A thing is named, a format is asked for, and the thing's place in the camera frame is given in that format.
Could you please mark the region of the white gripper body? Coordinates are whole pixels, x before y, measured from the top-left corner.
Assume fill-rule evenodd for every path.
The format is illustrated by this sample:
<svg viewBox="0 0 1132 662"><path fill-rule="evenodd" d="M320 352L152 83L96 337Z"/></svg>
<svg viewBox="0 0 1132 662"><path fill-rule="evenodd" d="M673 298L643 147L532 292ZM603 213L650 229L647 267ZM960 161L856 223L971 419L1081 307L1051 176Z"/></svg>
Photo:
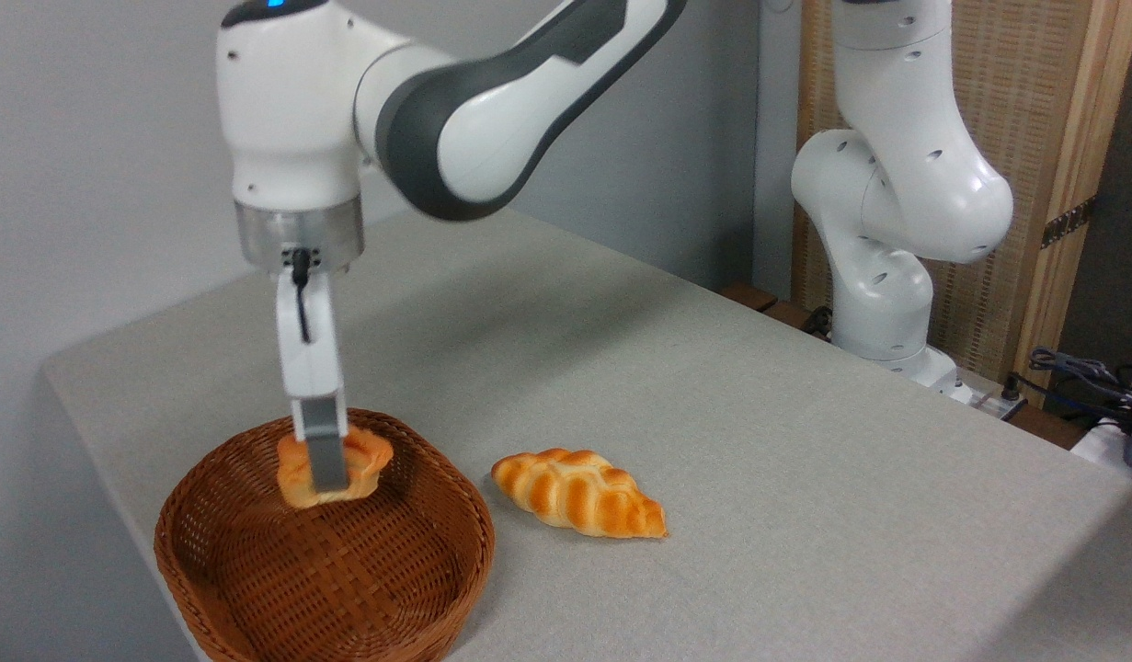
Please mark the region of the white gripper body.
<svg viewBox="0 0 1132 662"><path fill-rule="evenodd" d="M284 390L293 399L331 397L343 390L333 290L327 273L297 289L289 270L277 278L276 328Z"/></svg>

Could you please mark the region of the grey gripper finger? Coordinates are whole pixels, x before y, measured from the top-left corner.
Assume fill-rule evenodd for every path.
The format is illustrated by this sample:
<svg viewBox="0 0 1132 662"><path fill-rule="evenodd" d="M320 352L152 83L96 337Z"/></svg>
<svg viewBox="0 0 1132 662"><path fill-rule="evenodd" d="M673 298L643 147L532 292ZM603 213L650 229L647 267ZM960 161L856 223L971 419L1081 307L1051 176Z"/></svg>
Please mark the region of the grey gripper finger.
<svg viewBox="0 0 1132 662"><path fill-rule="evenodd" d="M349 433L346 396L318 395L290 399L295 440L305 444L318 495L348 489L344 439Z"/></svg>

